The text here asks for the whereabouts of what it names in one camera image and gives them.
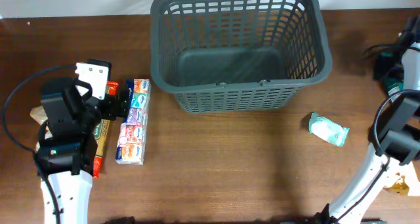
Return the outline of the white brown snack packet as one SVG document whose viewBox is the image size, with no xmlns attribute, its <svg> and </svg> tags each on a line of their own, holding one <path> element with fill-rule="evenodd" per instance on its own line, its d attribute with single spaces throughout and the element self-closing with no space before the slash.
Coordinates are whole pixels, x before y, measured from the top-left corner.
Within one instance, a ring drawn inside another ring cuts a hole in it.
<svg viewBox="0 0 420 224">
<path fill-rule="evenodd" d="M 402 166 L 383 187 L 389 193 L 400 196 L 419 196 L 419 178 L 413 162 Z"/>
</svg>

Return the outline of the green Nescafe coffee bag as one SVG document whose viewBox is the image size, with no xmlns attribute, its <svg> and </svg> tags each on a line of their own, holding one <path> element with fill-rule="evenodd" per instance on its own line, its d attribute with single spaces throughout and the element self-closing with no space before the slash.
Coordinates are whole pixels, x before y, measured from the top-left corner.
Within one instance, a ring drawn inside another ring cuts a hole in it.
<svg viewBox="0 0 420 224">
<path fill-rule="evenodd" d="M 388 95 L 392 95 L 396 92 L 399 92 L 404 88 L 404 84 L 396 79 L 385 79 L 383 81 L 383 86 L 385 88 L 385 92 Z"/>
</svg>

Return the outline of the tan packet under left arm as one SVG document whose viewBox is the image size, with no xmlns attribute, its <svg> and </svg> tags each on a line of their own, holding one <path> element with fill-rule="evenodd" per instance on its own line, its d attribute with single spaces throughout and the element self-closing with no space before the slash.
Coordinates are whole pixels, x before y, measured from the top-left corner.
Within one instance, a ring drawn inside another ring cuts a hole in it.
<svg viewBox="0 0 420 224">
<path fill-rule="evenodd" d="M 42 106 L 37 106 L 31 109 L 30 116 L 39 124 L 41 125 L 45 120 L 47 120 L 47 115 L 44 111 Z M 50 132 L 49 128 L 46 128 L 45 138 L 51 138 L 52 133 Z"/>
</svg>

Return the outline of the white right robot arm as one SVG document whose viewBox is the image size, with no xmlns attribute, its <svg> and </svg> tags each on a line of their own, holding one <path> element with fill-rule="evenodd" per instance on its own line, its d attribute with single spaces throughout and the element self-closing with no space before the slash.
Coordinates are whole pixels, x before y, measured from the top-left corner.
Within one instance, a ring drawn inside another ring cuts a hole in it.
<svg viewBox="0 0 420 224">
<path fill-rule="evenodd" d="M 314 216 L 314 223 L 361 223 L 383 189 L 408 186 L 419 195 L 413 162 L 419 160 L 419 129 L 409 125 L 419 118 L 419 17 L 408 19 L 394 43 L 367 48 L 375 57 L 373 78 L 382 82 L 388 97 L 379 106 L 369 129 L 367 154 L 342 194 Z"/>
</svg>

